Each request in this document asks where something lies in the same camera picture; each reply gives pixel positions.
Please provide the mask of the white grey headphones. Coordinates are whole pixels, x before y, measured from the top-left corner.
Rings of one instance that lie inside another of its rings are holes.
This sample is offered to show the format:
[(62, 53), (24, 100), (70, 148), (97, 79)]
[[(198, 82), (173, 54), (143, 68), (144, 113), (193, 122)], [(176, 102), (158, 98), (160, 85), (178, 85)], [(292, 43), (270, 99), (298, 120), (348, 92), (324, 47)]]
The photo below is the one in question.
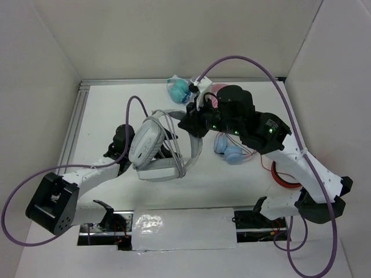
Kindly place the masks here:
[[(183, 178), (187, 171), (196, 164), (203, 147), (203, 139), (190, 135), (191, 157), (184, 161), (177, 138), (174, 134), (173, 119), (181, 120), (186, 113), (181, 110), (155, 110), (138, 129), (131, 143), (129, 160), (137, 171), (140, 180), (164, 182)], [(165, 147), (172, 158), (155, 159), (166, 135), (165, 129), (173, 134)]]

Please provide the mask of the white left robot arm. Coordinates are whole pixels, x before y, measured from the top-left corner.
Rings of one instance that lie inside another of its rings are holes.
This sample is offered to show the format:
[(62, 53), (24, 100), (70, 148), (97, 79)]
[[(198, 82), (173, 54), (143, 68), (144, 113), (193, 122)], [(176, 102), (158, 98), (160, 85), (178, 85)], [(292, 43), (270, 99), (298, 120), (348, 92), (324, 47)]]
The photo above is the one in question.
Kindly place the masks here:
[(110, 230), (114, 226), (114, 209), (101, 200), (83, 204), (79, 199), (129, 169), (132, 163), (128, 154), (121, 155), (130, 148), (134, 135), (132, 126), (120, 125), (108, 151), (92, 166), (63, 175), (45, 175), (26, 208), (26, 216), (55, 236), (83, 224), (95, 225), (101, 231)]

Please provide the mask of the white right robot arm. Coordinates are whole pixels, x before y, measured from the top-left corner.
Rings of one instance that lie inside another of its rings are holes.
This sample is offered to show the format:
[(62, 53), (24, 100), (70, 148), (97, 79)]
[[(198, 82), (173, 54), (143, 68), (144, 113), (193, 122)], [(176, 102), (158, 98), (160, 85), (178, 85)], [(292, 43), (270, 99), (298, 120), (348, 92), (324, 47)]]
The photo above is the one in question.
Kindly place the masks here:
[(339, 177), (312, 154), (300, 148), (290, 127), (278, 116), (257, 112), (252, 95), (237, 85), (218, 91), (218, 106), (211, 101), (197, 108), (189, 103), (179, 128), (202, 138), (210, 130), (238, 136), (241, 143), (265, 155), (301, 184), (298, 192), (279, 197), (261, 197), (254, 206), (253, 220), (259, 227), (272, 220), (295, 215), (324, 224), (343, 215), (352, 179)]

